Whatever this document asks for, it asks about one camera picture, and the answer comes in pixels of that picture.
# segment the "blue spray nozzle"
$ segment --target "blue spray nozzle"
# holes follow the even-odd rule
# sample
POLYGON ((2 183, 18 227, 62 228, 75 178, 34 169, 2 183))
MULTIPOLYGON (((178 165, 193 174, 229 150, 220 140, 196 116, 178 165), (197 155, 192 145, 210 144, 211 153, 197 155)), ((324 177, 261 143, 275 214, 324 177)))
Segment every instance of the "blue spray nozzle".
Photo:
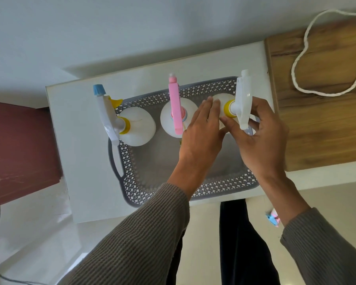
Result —
POLYGON ((104 96, 105 90, 102 84, 94 85, 94 95, 95 96, 104 96))

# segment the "white cord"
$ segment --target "white cord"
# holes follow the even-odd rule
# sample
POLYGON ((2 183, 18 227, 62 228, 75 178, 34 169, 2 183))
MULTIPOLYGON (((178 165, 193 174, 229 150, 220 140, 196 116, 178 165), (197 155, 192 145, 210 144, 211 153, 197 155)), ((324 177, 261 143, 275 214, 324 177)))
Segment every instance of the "white cord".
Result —
POLYGON ((324 97, 336 97, 336 96, 341 96, 345 93, 348 93, 349 91, 352 91, 353 89, 355 89, 356 87, 356 80, 354 81, 354 83, 352 84, 351 87, 349 87, 347 90, 344 90, 340 93, 334 93, 334 94, 326 94, 323 92, 318 92, 318 91, 312 91, 312 90, 305 90, 302 89, 301 87, 298 86, 298 83, 296 82, 296 78, 295 78, 295 67, 299 61, 299 59, 306 53, 307 49, 309 48, 309 42, 307 40, 307 37, 309 35, 309 32, 311 30, 311 27, 314 25, 315 21, 322 15, 327 14, 327 13, 338 13, 338 14, 342 14, 345 16, 356 16, 356 13, 350 13, 350 12, 345 12, 345 11, 341 11, 341 10, 334 10, 334 9, 329 9, 326 11, 321 12, 320 14, 318 14, 309 24, 309 26, 306 29, 306 32, 304 33, 304 37, 303 37, 303 42, 304 42, 304 49, 303 51, 298 55, 298 57, 295 59, 293 66, 292 66, 292 80, 293 80, 293 84, 295 86, 295 88, 298 91, 301 91, 303 93, 307 93, 307 94, 316 94, 319 96, 324 96, 324 97))

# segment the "left hand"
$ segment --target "left hand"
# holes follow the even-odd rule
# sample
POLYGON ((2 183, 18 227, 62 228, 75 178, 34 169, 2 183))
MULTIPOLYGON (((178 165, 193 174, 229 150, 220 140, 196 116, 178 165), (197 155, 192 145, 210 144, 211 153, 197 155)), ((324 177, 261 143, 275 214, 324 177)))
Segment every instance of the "left hand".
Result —
POLYGON ((180 187, 190 199, 204 181, 222 148, 227 128, 219 130, 220 101, 203 100, 183 132, 179 161, 167 181, 180 187))

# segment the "white spray bottle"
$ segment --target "white spray bottle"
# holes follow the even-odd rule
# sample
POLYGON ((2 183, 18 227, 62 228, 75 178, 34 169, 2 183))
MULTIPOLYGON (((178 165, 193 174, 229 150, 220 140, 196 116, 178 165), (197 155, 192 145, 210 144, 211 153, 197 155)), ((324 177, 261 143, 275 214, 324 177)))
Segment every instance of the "white spray bottle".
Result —
POLYGON ((94 95, 98 101, 100 119, 113 145, 118 146, 121 140, 129 146, 141 146, 154 136, 156 123, 146 110, 130 107, 117 116, 115 108, 123 100, 112 100, 110 96, 105 96, 101 84, 94 85, 94 95))
POLYGON ((169 96, 170 101, 161 111, 161 126, 170 136, 182 138, 183 131, 191 123, 198 106, 193 101, 179 96, 179 85, 174 74, 169 77, 169 96))
POLYGON ((220 100, 220 117, 236 118, 240 129, 248 129, 249 116, 252 108, 251 76, 248 70, 242 70, 241 77, 236 80, 236 96, 220 93, 214 96, 214 100, 220 100))

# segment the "gray knit sweater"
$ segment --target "gray knit sweater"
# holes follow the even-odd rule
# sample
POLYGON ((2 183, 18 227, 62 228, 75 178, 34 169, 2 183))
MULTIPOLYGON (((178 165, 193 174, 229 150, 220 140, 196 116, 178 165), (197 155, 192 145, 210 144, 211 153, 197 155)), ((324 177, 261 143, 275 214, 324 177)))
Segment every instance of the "gray knit sweater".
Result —
MULTIPOLYGON (((184 192, 163 184, 58 285, 166 284, 171 259, 189 219, 184 192)), ((290 221, 281 243, 294 258, 306 284, 356 285, 356 249, 317 209, 290 221)))

